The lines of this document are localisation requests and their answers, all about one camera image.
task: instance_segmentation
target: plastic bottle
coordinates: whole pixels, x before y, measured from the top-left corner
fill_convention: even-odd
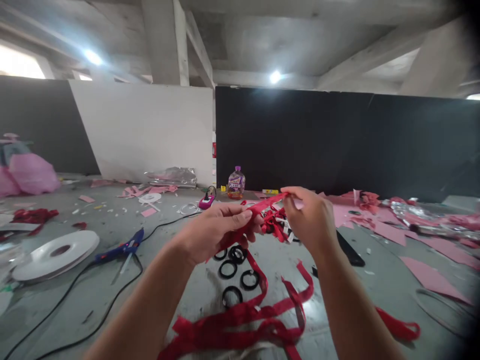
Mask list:
[[[245,175],[240,171],[240,166],[235,166],[235,171],[228,178],[227,194],[230,199],[240,200],[244,197]]]

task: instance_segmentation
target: hand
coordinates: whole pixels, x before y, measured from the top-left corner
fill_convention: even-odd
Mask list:
[[[235,203],[217,203],[190,221],[174,238],[182,246],[188,260],[194,265],[203,263],[219,252],[223,244],[234,236],[234,230],[244,227],[251,219],[252,211],[248,207]],[[249,243],[255,242],[256,233],[261,233],[260,225],[264,223],[257,215],[250,229],[240,240],[240,245],[247,249]]]
[[[283,187],[281,192],[290,193],[283,200],[286,218],[310,254],[314,256],[325,250],[336,250],[339,245],[332,203],[304,187]],[[294,198],[303,201],[301,210],[296,208]]]

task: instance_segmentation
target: black phone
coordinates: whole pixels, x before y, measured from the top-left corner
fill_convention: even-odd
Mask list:
[[[336,237],[338,238],[338,243],[340,244],[340,247],[345,253],[346,257],[348,258],[350,264],[352,266],[364,267],[365,260],[363,260],[362,257],[357,254],[354,248],[350,246],[350,244],[347,242],[347,240],[345,240],[342,234],[338,232],[338,230],[336,232]]]

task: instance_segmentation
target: pink plastic bag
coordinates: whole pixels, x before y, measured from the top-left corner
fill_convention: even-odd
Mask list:
[[[28,194],[52,193],[61,186],[54,167],[34,153],[12,155],[9,171],[20,189]]]
[[[0,166],[0,198],[18,194],[20,194],[20,188],[12,177],[12,174],[10,174],[9,169]]]

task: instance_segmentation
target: black rubber ring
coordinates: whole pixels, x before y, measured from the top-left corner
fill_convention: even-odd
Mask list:
[[[237,250],[241,251],[241,257],[238,256]],[[245,259],[247,258],[247,250],[245,250],[240,245],[232,246],[228,251],[228,257],[237,265],[243,264]]]
[[[255,277],[255,283],[253,285],[247,285],[244,282],[244,277],[246,277],[247,275],[253,275]],[[240,276],[240,285],[243,289],[247,291],[255,289],[259,285],[259,282],[260,282],[260,274],[255,270],[247,270]]]
[[[233,272],[230,275],[225,275],[222,272],[222,268],[226,264],[231,264],[233,266]],[[231,279],[237,273],[237,269],[238,269],[237,264],[233,260],[225,260],[224,262],[221,263],[220,267],[218,268],[218,276],[221,277],[222,279]]]
[[[228,249],[225,249],[225,250],[223,250],[223,255],[222,255],[222,256],[218,256],[218,255],[220,254],[220,253],[218,252],[218,253],[216,253],[215,255],[213,255],[213,258],[214,258],[215,260],[218,260],[218,261],[223,260],[223,259],[225,259],[225,258],[227,257],[228,252],[229,252],[229,250],[228,250]]]
[[[225,295],[227,295],[227,293],[235,293],[236,296],[238,297],[239,304],[244,302],[244,298],[242,296],[242,292],[240,291],[240,289],[236,286],[228,286],[225,290],[223,290],[223,294],[221,295],[221,302],[223,303],[223,306],[225,307],[225,309],[230,309],[230,306],[227,305],[227,301],[225,300]]]

